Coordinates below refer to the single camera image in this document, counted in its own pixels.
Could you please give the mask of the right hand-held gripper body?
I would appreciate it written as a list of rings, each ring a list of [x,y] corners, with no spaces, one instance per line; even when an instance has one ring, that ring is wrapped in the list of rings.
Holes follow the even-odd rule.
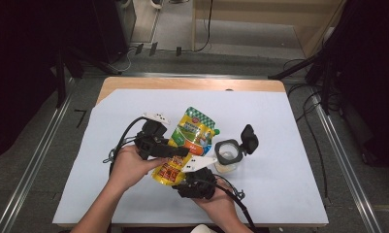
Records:
[[[216,178],[209,165],[217,161],[215,157],[192,156],[182,167],[185,179],[173,185],[181,197],[211,199],[215,192]]]

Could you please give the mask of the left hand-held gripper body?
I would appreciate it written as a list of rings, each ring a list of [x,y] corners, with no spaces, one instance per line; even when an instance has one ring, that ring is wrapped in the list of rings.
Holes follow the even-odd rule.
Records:
[[[143,119],[146,122],[134,140],[135,146],[139,150],[139,156],[144,160],[150,156],[170,157],[168,141],[163,137],[167,131],[165,124],[169,124],[170,121],[162,114],[154,113],[143,113]]]

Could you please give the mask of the person's right hand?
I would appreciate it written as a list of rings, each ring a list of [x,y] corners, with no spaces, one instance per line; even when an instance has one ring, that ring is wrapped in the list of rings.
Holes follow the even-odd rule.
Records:
[[[215,190],[211,199],[193,198],[192,201],[217,225],[238,220],[234,201],[219,188]]]

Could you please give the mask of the black curtain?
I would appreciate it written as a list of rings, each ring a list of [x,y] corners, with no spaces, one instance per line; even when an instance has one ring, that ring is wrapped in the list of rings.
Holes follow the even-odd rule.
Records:
[[[0,155],[54,92],[51,68],[82,76],[80,62],[112,62],[128,50],[120,0],[0,0]]]
[[[346,0],[324,50],[365,162],[389,168],[389,0]]]

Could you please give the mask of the person's left hand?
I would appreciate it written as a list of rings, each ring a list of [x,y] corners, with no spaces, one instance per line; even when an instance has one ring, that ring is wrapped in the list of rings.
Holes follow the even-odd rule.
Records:
[[[108,184],[124,192],[141,180],[149,171],[167,162],[166,158],[143,160],[136,146],[121,149],[114,162]]]

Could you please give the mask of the metal floor rail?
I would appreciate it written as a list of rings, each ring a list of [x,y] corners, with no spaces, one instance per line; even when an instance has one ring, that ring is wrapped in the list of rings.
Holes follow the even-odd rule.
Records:
[[[351,165],[348,155],[342,145],[332,119],[321,107],[316,108],[318,117],[333,149],[334,155],[340,165],[342,175],[350,190],[355,206],[360,214],[368,233],[383,233],[378,219],[374,213],[369,198],[360,184],[360,181]]]
[[[66,99],[62,102],[60,107],[54,110],[46,130],[44,131],[38,146],[29,160],[29,163],[24,170],[24,173],[22,174],[10,200],[8,201],[3,215],[0,218],[0,233],[10,233],[33,182],[35,181],[43,164],[43,161],[46,158],[49,147],[54,139],[59,125],[61,124],[63,117],[65,117],[72,100],[73,92],[78,85],[78,80],[70,78],[67,85],[68,91]]]

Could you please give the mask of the beige wooden cabinet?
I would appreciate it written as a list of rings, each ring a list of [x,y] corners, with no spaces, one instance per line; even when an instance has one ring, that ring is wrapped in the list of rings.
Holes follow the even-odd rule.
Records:
[[[292,25],[305,57],[314,55],[330,27],[336,26],[347,0],[191,0],[191,48],[196,20]]]

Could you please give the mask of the black stand leg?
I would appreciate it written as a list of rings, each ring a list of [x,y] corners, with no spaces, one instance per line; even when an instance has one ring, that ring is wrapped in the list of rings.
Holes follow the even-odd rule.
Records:
[[[315,55],[301,61],[300,63],[298,63],[298,64],[296,64],[296,65],[294,65],[294,66],[292,66],[292,67],[290,67],[290,68],[288,68],[288,69],[286,69],[278,74],[268,76],[268,79],[280,81],[280,80],[286,78],[287,76],[290,76],[290,75],[296,73],[297,71],[308,67],[310,64],[314,63],[315,61],[317,61],[320,58],[321,58],[321,54],[318,52]]]
[[[55,56],[55,72],[57,77],[57,104],[56,107],[60,108],[66,98],[66,84],[64,74],[64,60],[63,50],[59,50]]]

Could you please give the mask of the clear seasoning jar black lid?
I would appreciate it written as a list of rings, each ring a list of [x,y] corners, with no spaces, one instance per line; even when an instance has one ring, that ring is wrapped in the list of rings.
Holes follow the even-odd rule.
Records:
[[[219,173],[228,173],[234,171],[243,158],[253,154],[259,146],[259,140],[254,129],[247,124],[241,134],[242,142],[234,139],[218,142],[215,145],[214,153],[217,162],[214,164]]]

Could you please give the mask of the yellow seasoning pouch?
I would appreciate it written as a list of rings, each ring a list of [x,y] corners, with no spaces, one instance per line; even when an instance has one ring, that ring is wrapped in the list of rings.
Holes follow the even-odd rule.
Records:
[[[167,163],[154,169],[152,178],[164,185],[179,184],[185,178],[182,167],[193,156],[205,156],[211,149],[212,138],[219,133],[214,120],[194,107],[189,107],[168,143],[169,146],[189,149],[188,155],[173,156]]]

